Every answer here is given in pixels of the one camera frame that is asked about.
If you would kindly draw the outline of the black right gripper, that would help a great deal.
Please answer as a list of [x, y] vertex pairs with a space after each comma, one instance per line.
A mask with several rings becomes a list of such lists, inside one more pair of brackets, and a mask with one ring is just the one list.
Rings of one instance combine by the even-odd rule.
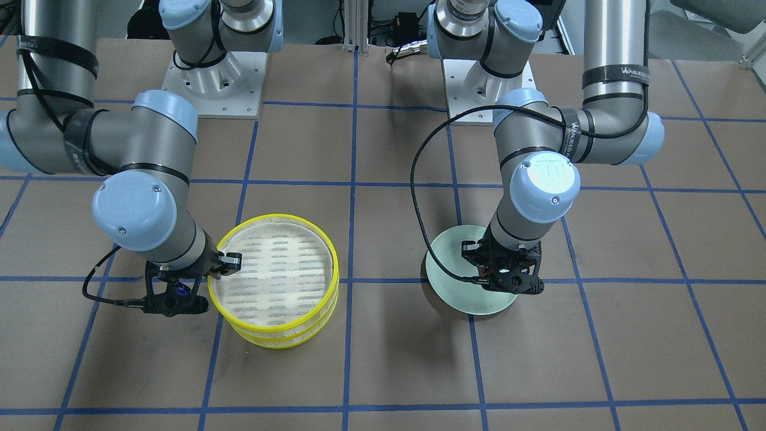
[[[180, 269], [163, 270], [157, 264], [146, 262], [145, 286], [142, 311], [174, 317], [179, 314], [203, 314], [209, 309], [206, 298], [199, 296], [199, 287], [207, 276], [220, 280], [228, 274], [228, 268], [241, 268], [242, 253], [223, 254], [214, 246], [208, 233], [203, 235], [205, 245], [191, 265]], [[153, 292], [154, 278], [166, 283], [164, 292]]]

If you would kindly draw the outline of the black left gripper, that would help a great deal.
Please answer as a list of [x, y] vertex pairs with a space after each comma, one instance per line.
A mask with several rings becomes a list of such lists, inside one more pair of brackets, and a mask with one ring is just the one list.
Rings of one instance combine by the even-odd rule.
[[461, 256], [479, 272], [468, 282], [486, 291], [538, 295], [545, 289], [545, 282], [539, 278], [541, 241], [512, 250], [501, 245], [491, 232], [485, 232], [476, 242], [462, 241]]

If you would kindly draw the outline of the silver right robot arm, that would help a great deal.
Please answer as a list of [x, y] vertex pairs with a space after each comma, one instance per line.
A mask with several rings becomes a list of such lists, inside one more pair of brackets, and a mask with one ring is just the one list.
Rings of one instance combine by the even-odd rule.
[[16, 1], [19, 89], [2, 112], [2, 165], [25, 174], [98, 175], [96, 224], [144, 257], [144, 298], [85, 298], [174, 317], [203, 314], [206, 277], [231, 275], [242, 256], [216, 248], [187, 208], [197, 109], [169, 90], [140, 93], [128, 112], [94, 107], [93, 1]]

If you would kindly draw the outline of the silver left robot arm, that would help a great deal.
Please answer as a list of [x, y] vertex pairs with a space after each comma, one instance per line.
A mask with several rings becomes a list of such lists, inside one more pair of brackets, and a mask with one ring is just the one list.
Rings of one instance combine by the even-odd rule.
[[[410, 187], [430, 256], [427, 278], [444, 300], [452, 291], [541, 293], [542, 238], [580, 191], [576, 164], [640, 165], [657, 155], [665, 130], [648, 110], [650, 7], [649, 1], [586, 1], [581, 108], [550, 106], [541, 91], [520, 87], [452, 117], [421, 144]], [[526, 1], [437, 1], [428, 12], [429, 55], [478, 60], [493, 77], [519, 76], [542, 35], [541, 14]], [[459, 251], [449, 238], [434, 240], [436, 251], [414, 194], [418, 159], [447, 125], [489, 109], [503, 197], [481, 238], [462, 240]]]

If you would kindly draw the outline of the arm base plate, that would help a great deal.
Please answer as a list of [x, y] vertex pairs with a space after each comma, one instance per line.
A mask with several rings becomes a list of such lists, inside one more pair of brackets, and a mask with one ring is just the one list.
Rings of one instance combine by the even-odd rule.
[[255, 120], [268, 57], [268, 53], [230, 51], [216, 65], [181, 70], [178, 66], [184, 63], [174, 54], [161, 88], [186, 98], [200, 118]]
[[495, 104], [501, 95], [516, 88], [536, 88], [529, 62], [525, 64], [522, 74], [512, 78], [488, 74], [477, 60], [444, 59], [442, 66], [449, 117]]

